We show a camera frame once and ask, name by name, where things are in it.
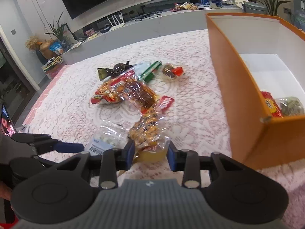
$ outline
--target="floral lace pattern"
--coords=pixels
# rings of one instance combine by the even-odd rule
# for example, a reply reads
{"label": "floral lace pattern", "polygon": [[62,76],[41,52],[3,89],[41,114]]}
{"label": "floral lace pattern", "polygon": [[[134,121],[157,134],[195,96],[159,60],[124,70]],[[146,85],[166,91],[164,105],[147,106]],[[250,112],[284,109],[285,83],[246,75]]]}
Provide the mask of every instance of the floral lace pattern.
{"label": "floral lace pattern", "polygon": [[[149,86],[160,95],[173,97],[175,102],[166,112],[166,125],[178,149],[191,149],[199,155],[219,151],[231,156],[227,124],[217,77],[209,54],[207,30],[178,33],[145,40],[83,60],[64,68],[39,101],[30,121],[30,133],[50,134],[55,139],[86,145],[107,119],[130,128],[140,118],[128,102],[114,105],[91,104],[90,98],[101,84],[97,68],[116,63],[130,64],[142,60],[171,62],[185,68],[180,81],[166,82],[155,78]],[[51,152],[43,157],[60,162],[70,154]],[[293,228],[305,224],[305,160],[261,170],[281,183],[289,193],[290,204],[284,221]],[[207,171],[202,171],[202,185],[209,185]],[[182,173],[170,171],[166,160],[158,163],[137,163],[118,177],[123,179],[168,179],[182,182]]]}

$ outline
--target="light switch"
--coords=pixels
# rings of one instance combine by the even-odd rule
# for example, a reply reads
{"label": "light switch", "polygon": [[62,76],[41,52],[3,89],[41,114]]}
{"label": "light switch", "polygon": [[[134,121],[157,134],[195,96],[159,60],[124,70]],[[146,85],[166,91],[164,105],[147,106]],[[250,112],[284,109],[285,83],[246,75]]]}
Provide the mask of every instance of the light switch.
{"label": "light switch", "polygon": [[301,0],[301,8],[305,9],[305,2]]}

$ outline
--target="cardboard box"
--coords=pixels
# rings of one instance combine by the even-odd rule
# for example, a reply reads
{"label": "cardboard box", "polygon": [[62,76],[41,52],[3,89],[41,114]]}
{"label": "cardboard box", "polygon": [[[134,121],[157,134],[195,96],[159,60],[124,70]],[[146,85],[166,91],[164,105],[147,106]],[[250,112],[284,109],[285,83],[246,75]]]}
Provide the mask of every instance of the cardboard box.
{"label": "cardboard box", "polygon": [[254,169],[305,158],[305,115],[272,117],[261,90],[305,105],[305,34],[279,17],[206,15],[232,157]]}

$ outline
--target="wall socket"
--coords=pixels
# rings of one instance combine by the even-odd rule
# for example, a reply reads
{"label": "wall socket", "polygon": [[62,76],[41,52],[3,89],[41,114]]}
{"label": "wall socket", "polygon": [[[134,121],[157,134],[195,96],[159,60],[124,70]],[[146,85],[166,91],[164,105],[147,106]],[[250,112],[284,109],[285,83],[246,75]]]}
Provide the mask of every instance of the wall socket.
{"label": "wall socket", "polygon": [[291,9],[290,8],[284,8],[284,13],[285,14],[291,14]]}

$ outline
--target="star logo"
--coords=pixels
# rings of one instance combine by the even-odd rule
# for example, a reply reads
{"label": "star logo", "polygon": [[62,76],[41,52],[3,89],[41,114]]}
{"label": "star logo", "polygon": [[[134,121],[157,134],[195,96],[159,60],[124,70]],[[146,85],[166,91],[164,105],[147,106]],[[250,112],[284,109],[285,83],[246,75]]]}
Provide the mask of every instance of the star logo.
{"label": "star logo", "polygon": [[154,185],[155,183],[152,181],[149,181],[147,183],[145,183],[146,186],[151,187],[152,185]]}

